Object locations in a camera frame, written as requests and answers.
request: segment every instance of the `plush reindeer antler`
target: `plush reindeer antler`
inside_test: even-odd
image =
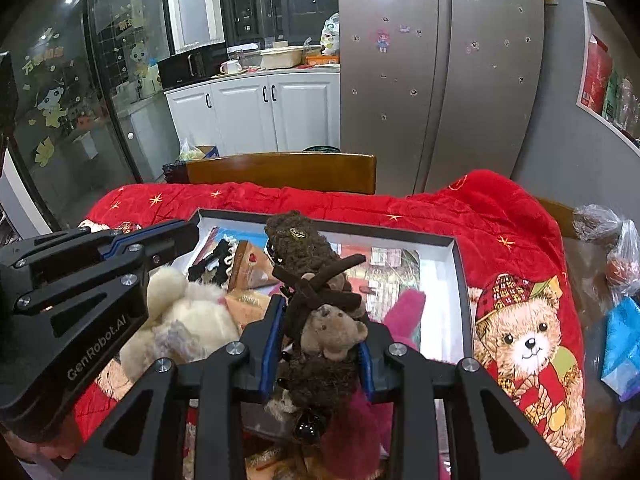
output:
[[[356,310],[362,301],[359,294],[331,290],[327,282],[341,272],[366,261],[364,255],[352,254],[324,266],[310,280],[299,278],[281,266],[273,267],[273,276],[294,290],[284,313],[284,334],[299,340],[306,318],[311,311],[324,304],[336,306],[347,314]]]

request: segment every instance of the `wooden chair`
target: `wooden chair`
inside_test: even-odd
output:
[[[168,164],[169,184],[253,182],[264,187],[376,192],[376,157],[356,153],[249,153]]]

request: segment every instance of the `red box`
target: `red box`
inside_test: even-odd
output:
[[[580,102],[598,115],[602,114],[604,94],[613,70],[613,60],[607,50],[607,45],[592,34],[589,39],[587,72],[584,75]]]

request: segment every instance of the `red quilt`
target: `red quilt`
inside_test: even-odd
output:
[[[133,230],[198,208],[315,218],[455,236],[475,310],[474,352],[574,478],[584,442],[582,337],[556,222],[512,181],[475,171],[407,198],[254,184],[137,184],[115,189],[88,219]],[[76,405],[86,438],[114,405],[95,385]]]

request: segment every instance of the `white cabinet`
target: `white cabinet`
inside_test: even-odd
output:
[[[230,78],[210,84],[225,150],[220,155],[277,152],[269,81],[265,75]]]
[[[180,142],[189,139],[195,146],[217,146],[225,151],[211,103],[209,83],[203,83],[166,94]]]
[[[319,145],[340,147],[340,75],[305,71],[269,76],[280,152]]]
[[[340,74],[296,70],[204,82],[166,94],[178,138],[220,155],[340,147]]]

